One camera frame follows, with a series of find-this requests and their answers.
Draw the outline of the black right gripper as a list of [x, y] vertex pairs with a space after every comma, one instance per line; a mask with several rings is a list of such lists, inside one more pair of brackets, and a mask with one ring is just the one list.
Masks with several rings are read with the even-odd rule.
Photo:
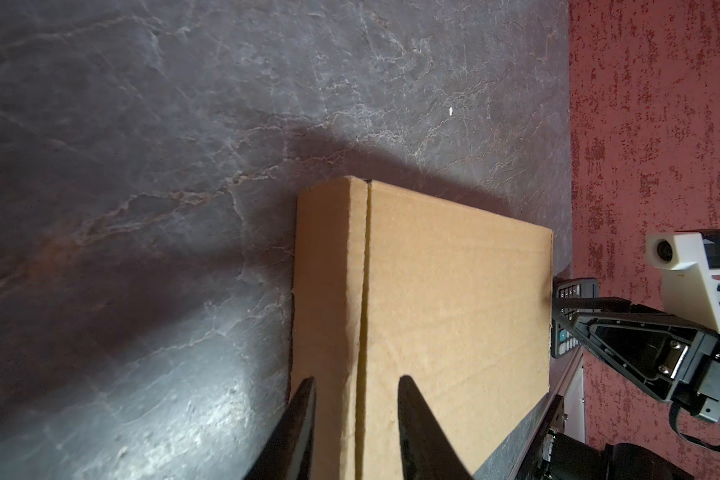
[[552, 318], [590, 353], [656, 401], [720, 421], [720, 334], [617, 297], [557, 298]]

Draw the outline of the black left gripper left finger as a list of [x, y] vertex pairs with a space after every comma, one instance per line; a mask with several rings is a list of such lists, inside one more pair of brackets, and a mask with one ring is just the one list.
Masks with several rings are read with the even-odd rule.
[[316, 400], [315, 378], [302, 380], [245, 480], [311, 478]]

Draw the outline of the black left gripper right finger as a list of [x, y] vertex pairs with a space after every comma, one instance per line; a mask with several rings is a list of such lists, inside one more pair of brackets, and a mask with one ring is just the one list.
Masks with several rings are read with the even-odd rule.
[[399, 379], [397, 409], [405, 480], [472, 478], [409, 375]]

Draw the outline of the brown cardboard box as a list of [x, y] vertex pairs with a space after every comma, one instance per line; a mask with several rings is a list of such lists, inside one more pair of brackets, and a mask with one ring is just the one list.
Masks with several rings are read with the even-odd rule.
[[312, 475], [402, 475], [413, 378], [475, 473], [549, 389], [550, 229], [379, 181], [297, 199], [291, 379], [316, 381]]

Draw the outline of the black calculator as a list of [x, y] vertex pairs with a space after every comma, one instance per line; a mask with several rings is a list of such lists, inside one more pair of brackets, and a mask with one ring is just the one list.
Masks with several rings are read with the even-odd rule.
[[[596, 298], [599, 296], [599, 282], [592, 277], [576, 279], [557, 277], [553, 282], [553, 293], [555, 298]], [[555, 359], [567, 355], [580, 345], [578, 339], [566, 328], [566, 325], [571, 323], [574, 313], [574, 309], [562, 309], [560, 315], [565, 322], [552, 319], [550, 353]]]

